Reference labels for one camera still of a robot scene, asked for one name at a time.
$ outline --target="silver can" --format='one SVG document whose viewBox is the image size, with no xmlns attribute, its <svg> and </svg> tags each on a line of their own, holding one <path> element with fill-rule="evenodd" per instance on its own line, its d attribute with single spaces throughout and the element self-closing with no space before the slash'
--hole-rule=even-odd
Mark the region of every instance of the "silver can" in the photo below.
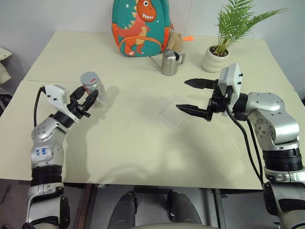
<svg viewBox="0 0 305 229">
<path fill-rule="evenodd" d="M 107 104 L 107 94 L 105 88 L 99 79 L 99 76 L 95 72 L 86 72 L 81 76 L 81 83 L 84 85 L 84 88 L 88 94 L 94 92 L 95 90 L 99 91 L 99 94 L 96 98 L 95 105 L 103 106 Z"/>
</svg>

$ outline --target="green backpack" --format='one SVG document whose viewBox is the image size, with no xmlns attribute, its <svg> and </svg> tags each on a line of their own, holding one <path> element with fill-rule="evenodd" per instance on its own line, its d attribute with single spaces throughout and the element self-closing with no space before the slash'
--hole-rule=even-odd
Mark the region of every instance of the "green backpack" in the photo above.
<svg viewBox="0 0 305 229">
<path fill-rule="evenodd" d="M 170 36 L 168 0 L 114 0 L 112 33 L 125 56 L 153 56 Z"/>
</svg>

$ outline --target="white pot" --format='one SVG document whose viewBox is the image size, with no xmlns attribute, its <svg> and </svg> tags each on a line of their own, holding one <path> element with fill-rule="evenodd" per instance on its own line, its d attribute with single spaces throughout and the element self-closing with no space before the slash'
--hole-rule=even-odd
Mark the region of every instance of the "white pot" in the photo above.
<svg viewBox="0 0 305 229">
<path fill-rule="evenodd" d="M 216 73 L 220 72 L 224 67 L 227 66 L 227 61 L 230 57 L 230 52 L 227 56 L 215 56 L 210 52 L 210 48 L 208 47 L 206 50 L 203 59 L 202 59 L 202 67 L 208 72 Z"/>
</svg>

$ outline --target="orange dinosaur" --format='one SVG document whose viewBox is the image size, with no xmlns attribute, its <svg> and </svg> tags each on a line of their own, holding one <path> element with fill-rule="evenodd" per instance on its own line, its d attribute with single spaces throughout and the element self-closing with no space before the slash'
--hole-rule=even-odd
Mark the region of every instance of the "orange dinosaur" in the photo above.
<svg viewBox="0 0 305 229">
<path fill-rule="evenodd" d="M 136 6 L 134 9 L 137 12 L 132 12 L 134 21 L 131 21 L 129 28 L 125 26 L 124 29 L 118 27 L 118 34 L 121 37 L 139 36 L 146 37 L 147 32 L 150 31 L 149 27 L 145 22 L 152 22 L 157 16 L 156 9 L 153 7 L 151 0 L 135 0 Z M 132 50 L 134 45 L 137 45 L 137 53 L 144 54 L 142 48 L 144 46 L 145 40 L 142 39 L 128 39 L 125 42 L 124 52 L 128 56 L 134 56 L 135 52 Z"/>
</svg>

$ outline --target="tabletop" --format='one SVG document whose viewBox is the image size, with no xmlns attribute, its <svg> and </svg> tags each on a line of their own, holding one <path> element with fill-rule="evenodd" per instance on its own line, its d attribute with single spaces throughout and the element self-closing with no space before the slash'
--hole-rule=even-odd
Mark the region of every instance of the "tabletop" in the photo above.
<svg viewBox="0 0 305 229">
<path fill-rule="evenodd" d="M 195 37 L 185 42 L 185 64 L 167 77 L 149 58 L 121 56 L 110 34 L 55 33 L 0 118 L 0 178 L 31 179 L 31 131 L 38 88 L 60 84 L 72 92 L 81 85 L 81 74 L 95 71 L 109 102 L 92 107 L 91 117 L 74 124 L 67 134 L 64 182 L 261 189 L 242 133 L 228 117 L 216 114 L 207 122 L 189 116 L 179 128 L 160 118 L 160 110 L 171 98 L 206 108 L 212 91 L 191 88 L 184 81 L 219 77 L 200 66 L 206 47 L 215 41 Z M 242 92 L 279 95 L 300 125 L 300 149 L 304 149 L 305 108 L 265 42 L 243 40 L 230 50 L 230 61 L 239 62 L 244 73 Z M 42 94 L 38 123 L 52 113 L 54 108 Z"/>
</svg>

